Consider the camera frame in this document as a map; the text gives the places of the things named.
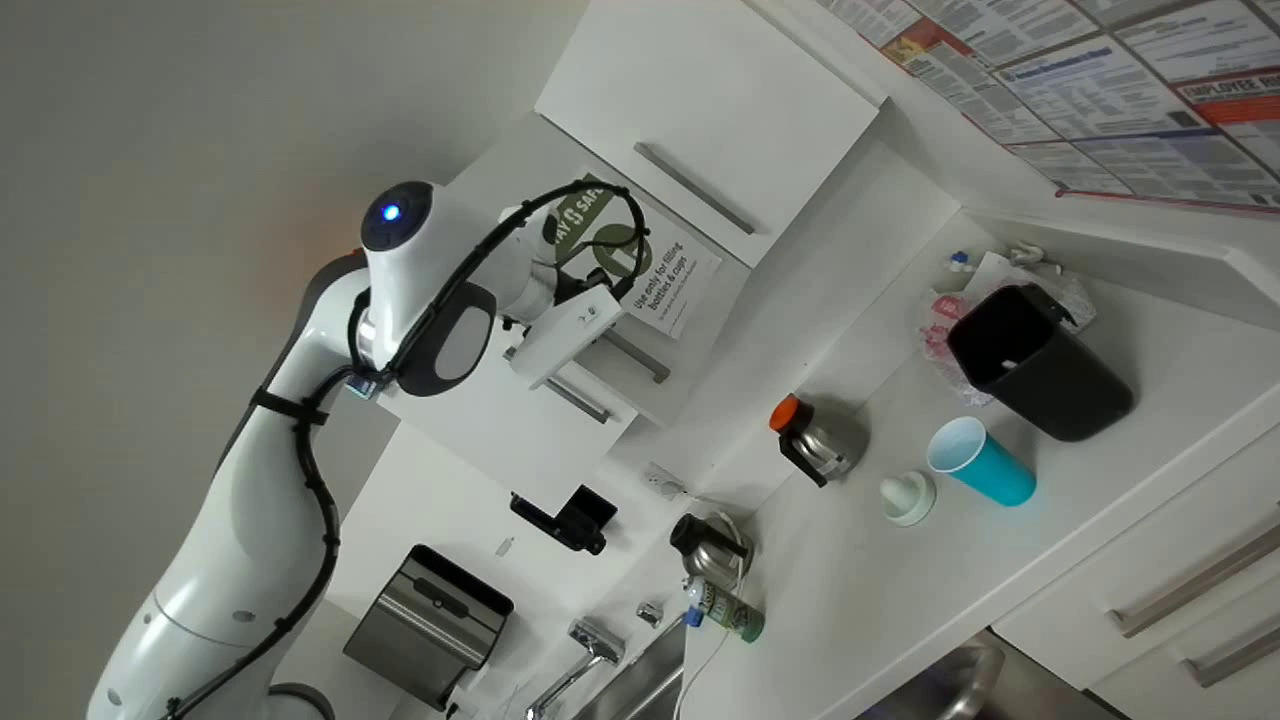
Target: white robot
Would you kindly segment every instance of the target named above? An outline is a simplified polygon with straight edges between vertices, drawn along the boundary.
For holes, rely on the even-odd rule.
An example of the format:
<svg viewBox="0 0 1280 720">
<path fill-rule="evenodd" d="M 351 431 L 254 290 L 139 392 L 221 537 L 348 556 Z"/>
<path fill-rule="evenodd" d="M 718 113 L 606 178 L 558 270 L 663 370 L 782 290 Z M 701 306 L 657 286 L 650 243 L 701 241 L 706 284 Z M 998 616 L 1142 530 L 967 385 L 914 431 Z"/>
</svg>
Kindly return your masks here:
<svg viewBox="0 0 1280 720">
<path fill-rule="evenodd" d="M 635 270 L 548 286 L 539 225 L 566 195 L 613 193 L 635 229 Z M 342 509 L 311 461 L 311 426 L 342 385 L 360 397 L 441 397 L 473 377 L 493 322 L 523 322 L 511 368 L 539 385 L 617 316 L 643 270 L 650 229 L 627 187 L 576 178 L 501 225 L 443 187 L 396 183 L 364 216 L 364 256 L 317 270 L 296 337 L 250 404 L 210 499 L 124 629 L 88 720 L 324 720 L 311 687 L 272 687 L 336 568 Z"/>
</svg>

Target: white wall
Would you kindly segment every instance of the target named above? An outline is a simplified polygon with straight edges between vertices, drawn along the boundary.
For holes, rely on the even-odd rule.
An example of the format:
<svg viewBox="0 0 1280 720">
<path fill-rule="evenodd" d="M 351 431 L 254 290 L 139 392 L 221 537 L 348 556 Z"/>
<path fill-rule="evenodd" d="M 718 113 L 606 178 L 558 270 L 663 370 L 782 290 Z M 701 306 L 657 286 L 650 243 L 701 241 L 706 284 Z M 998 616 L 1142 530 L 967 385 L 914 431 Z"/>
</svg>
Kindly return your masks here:
<svg viewBox="0 0 1280 720">
<path fill-rule="evenodd" d="M 888 96 L 885 133 L 920 173 L 942 178 L 977 218 L 1024 218 L 1083 241 L 1163 243 L 1190 252 L 1248 252 L 1280 276 L 1280 216 L 1190 211 L 1174 202 L 1117 202 L 1055 195 L 1045 175 L 977 133 L 953 104 L 888 64 L 815 0 L 749 0 L 804 36 L 835 71 Z"/>
<path fill-rule="evenodd" d="M 6 716 L 84 716 L 310 270 L 508 127 L 580 2 L 0 7 Z M 390 419 L 342 417 L 356 479 Z"/>
</svg>

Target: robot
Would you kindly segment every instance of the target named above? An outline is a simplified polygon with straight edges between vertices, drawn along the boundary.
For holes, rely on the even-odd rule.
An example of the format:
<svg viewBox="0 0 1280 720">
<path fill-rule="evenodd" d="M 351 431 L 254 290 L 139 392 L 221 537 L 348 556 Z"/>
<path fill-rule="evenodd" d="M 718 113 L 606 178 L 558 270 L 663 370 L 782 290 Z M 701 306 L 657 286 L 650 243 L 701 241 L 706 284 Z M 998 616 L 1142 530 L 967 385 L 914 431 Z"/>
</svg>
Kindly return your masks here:
<svg viewBox="0 0 1280 720">
<path fill-rule="evenodd" d="M 570 279 L 548 261 L 548 207 L 580 193 L 613 193 L 633 211 L 627 276 Z M 317 687 L 272 677 L 342 551 L 342 509 L 311 461 L 336 386 L 441 397 L 473 377 L 497 322 L 523 326 L 508 361 L 539 385 L 613 326 L 650 268 L 643 211 L 606 178 L 551 187 L 501 225 L 407 178 L 373 200 L 360 243 L 310 284 L 292 341 L 233 431 L 189 540 L 130 618 L 88 720 L 328 720 Z"/>
</svg>

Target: white countertop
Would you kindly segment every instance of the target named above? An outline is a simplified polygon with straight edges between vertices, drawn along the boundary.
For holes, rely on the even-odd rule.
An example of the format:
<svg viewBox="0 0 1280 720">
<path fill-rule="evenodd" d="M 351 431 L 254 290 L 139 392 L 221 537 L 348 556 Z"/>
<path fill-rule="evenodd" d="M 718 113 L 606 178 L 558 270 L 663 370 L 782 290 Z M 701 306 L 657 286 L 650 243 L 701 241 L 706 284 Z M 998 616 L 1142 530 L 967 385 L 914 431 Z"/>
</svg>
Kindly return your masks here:
<svg viewBox="0 0 1280 720">
<path fill-rule="evenodd" d="M 757 644 L 694 632 L 686 720 L 863 712 L 1280 419 L 1280 337 L 1110 284 L 1098 284 L 1098 298 L 1106 316 L 1083 341 L 1131 378 L 1137 411 L 1098 440 L 1055 442 L 983 406 L 998 437 L 1037 465 L 1040 491 L 1009 512 L 942 479 L 920 529 L 888 524 L 877 479 L 926 465 L 931 426 L 967 406 L 926 361 L 896 362 L 877 392 L 863 386 L 867 370 L 851 370 L 867 349 L 885 349 L 885 316 L 904 319 L 904 297 L 880 297 L 880 312 L 845 333 L 804 386 L 863 398 L 871 451 L 851 479 L 815 488 L 759 426 L 706 483 L 719 497 L 776 483 L 757 558 L 769 629 Z"/>
</svg>

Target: blue cup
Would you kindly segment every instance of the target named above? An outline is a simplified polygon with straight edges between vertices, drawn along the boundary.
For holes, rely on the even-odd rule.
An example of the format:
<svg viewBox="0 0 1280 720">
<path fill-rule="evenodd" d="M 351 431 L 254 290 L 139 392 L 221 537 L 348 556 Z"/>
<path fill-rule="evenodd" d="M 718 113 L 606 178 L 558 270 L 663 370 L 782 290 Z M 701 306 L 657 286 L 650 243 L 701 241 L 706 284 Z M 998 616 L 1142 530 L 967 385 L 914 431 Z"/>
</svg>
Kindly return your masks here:
<svg viewBox="0 0 1280 720">
<path fill-rule="evenodd" d="M 931 431 L 928 469 L 955 477 L 1005 509 L 1037 497 L 1037 477 L 977 417 L 955 417 Z"/>
</svg>

